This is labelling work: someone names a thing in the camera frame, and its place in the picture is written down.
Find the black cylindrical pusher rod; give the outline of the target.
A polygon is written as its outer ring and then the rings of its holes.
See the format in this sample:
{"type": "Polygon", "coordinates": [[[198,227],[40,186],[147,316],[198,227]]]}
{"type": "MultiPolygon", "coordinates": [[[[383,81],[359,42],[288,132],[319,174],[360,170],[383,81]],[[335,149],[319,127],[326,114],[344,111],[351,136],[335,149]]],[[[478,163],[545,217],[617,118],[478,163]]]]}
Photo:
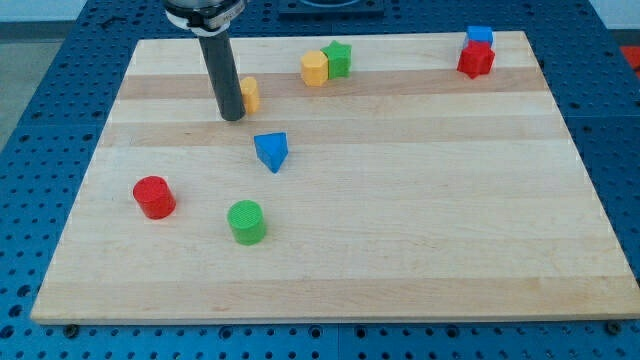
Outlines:
{"type": "Polygon", "coordinates": [[[242,119],[246,110],[228,33],[199,37],[198,41],[222,119],[242,119]]]}

